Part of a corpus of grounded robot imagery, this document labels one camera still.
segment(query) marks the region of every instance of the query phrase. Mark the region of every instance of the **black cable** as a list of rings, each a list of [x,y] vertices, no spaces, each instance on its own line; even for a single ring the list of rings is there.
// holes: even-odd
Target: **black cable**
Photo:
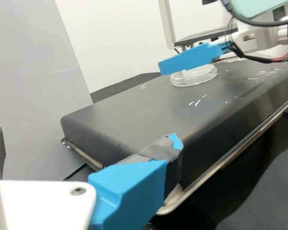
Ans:
[[[225,43],[226,46],[229,50],[231,50],[233,53],[235,53],[238,57],[240,58],[246,58],[252,61],[257,61],[260,63],[265,63],[265,64],[269,64],[269,63],[278,63],[278,62],[286,62],[288,61],[288,55],[286,55],[283,59],[281,60],[273,60],[270,58],[264,58],[264,57],[257,57],[257,56],[250,56],[250,55],[246,55],[244,54],[244,52],[239,48],[239,46],[234,42],[232,34],[230,33],[232,30],[232,26],[233,26],[233,19],[234,17],[232,17],[227,25],[226,31],[225,31]]]
[[[180,52],[176,48],[174,48],[174,50],[176,51],[176,53],[180,54]]]
[[[221,0],[221,2],[223,3],[224,7],[226,8],[226,10],[236,19],[238,19],[239,21],[249,24],[249,25],[253,25],[253,26],[258,26],[258,27],[277,27],[277,26],[281,26],[281,25],[288,25],[288,20],[285,21],[278,21],[278,22],[258,22],[258,21],[253,21],[251,19],[248,19],[240,14],[238,14],[234,8],[234,6],[231,4],[231,2],[229,0]]]

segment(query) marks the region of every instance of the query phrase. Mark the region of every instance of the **gray partition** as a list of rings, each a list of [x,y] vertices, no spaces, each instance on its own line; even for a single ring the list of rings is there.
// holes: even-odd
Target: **gray partition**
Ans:
[[[81,166],[60,143],[60,119],[90,104],[55,1],[0,0],[3,178],[61,180]]]

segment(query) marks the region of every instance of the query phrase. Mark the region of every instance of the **clear petri dish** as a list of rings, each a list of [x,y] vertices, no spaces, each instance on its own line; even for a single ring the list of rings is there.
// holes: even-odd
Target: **clear petri dish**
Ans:
[[[212,64],[208,64],[194,69],[173,73],[170,80],[174,86],[187,87],[210,81],[211,79],[215,78],[216,75],[216,67]]]

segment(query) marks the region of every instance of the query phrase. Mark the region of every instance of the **screw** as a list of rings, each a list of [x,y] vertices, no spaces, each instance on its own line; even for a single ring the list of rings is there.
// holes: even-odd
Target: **screw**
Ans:
[[[82,194],[84,194],[86,192],[86,189],[85,188],[75,188],[71,191],[71,194],[74,195],[74,196],[80,196]]]

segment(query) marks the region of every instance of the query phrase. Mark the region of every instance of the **blue clamp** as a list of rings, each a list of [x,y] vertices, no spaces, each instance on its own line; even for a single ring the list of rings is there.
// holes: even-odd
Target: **blue clamp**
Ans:
[[[226,43],[210,45],[204,43],[159,62],[161,75],[182,70],[190,70],[211,63],[215,58],[227,52]]]
[[[168,135],[168,138],[173,142],[173,144],[172,144],[172,148],[173,148],[173,149],[182,151],[182,149],[183,149],[183,143],[182,143],[182,141],[178,138],[178,136],[176,135],[176,133],[172,133],[172,134]]]
[[[117,164],[92,173],[97,191],[89,230],[137,230],[163,206],[167,161]]]

